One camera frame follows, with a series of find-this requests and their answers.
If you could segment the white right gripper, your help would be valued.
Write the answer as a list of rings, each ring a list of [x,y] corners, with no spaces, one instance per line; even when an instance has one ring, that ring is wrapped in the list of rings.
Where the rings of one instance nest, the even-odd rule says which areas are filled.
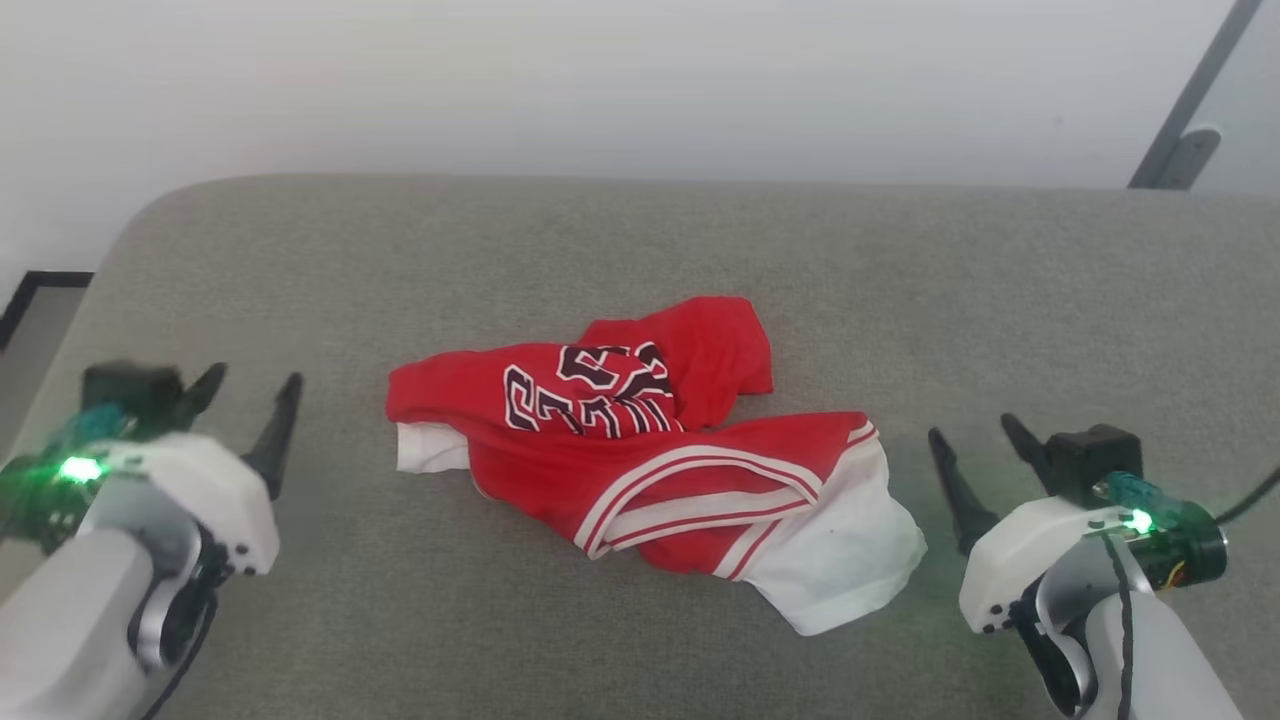
[[[1044,445],[1011,413],[1001,428],[1015,454],[1030,466],[1046,493],[1053,473]],[[989,511],[959,469],[957,456],[940,428],[928,446],[954,519],[957,551],[969,555],[959,594],[961,614],[974,633],[993,633],[1011,618],[1012,603],[1041,580],[1043,600],[1032,607],[1042,624],[1062,630],[1120,589],[1105,544],[1091,537],[1129,530],[1134,512],[1119,506],[1083,509],[1061,497],[1038,498],[1005,519]]]

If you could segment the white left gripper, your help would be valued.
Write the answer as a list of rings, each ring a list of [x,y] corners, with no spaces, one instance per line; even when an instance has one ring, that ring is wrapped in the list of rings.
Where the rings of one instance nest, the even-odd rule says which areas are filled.
[[[209,410],[227,370],[214,363],[183,391],[177,428],[191,429]],[[188,577],[204,546],[223,547],[236,573],[270,573],[280,551],[271,502],[284,484],[303,382],[301,373],[289,374],[268,424],[241,457],[196,433],[106,443],[99,529],[138,541],[164,575]]]

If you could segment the red and white basketball jersey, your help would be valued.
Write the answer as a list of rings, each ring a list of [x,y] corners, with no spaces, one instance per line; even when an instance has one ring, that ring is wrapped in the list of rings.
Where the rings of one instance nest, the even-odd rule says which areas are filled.
[[[588,559],[751,585],[800,635],[883,609],[927,543],[863,413],[730,423],[774,388],[744,297],[600,319],[572,343],[452,351],[389,374],[397,468],[468,471]]]

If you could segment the grey metal pole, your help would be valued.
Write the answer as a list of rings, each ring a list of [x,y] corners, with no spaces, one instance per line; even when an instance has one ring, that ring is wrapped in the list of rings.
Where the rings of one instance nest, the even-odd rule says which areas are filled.
[[[1233,0],[1221,26],[1132,174],[1126,184],[1129,190],[1155,190],[1152,182],[1164,168],[1172,146],[1189,131],[1201,104],[1263,4],[1265,0]]]

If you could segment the grey metal pole bracket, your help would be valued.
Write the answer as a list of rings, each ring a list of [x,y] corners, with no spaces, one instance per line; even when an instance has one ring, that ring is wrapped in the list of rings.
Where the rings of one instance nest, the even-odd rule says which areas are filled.
[[[1190,191],[1221,143],[1221,132],[1206,126],[1185,132],[1152,182],[1155,190]]]

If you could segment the black frame strip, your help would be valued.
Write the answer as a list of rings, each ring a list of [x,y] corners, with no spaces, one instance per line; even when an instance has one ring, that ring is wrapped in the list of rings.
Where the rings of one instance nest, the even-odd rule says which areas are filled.
[[[8,348],[40,290],[86,290],[93,278],[93,272],[27,272],[0,315],[0,354]]]

